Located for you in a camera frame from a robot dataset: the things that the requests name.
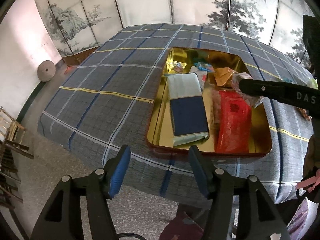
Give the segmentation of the purple sleeve forearm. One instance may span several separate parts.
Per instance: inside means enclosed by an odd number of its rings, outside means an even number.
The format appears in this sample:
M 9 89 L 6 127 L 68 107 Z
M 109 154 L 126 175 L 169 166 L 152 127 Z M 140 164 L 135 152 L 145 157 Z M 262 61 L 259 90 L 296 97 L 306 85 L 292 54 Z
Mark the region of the purple sleeve forearm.
M 291 239 L 319 239 L 319 204 L 308 198 L 293 200 L 293 216 L 287 224 Z

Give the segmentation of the right hand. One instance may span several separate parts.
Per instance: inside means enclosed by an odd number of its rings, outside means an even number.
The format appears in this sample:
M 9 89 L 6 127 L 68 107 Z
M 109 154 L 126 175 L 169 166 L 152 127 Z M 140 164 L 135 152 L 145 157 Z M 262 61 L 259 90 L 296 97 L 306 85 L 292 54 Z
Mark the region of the right hand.
M 307 180 L 304 189 L 308 199 L 319 204 L 319 160 L 316 160 L 315 136 L 312 135 L 304 158 L 303 180 Z

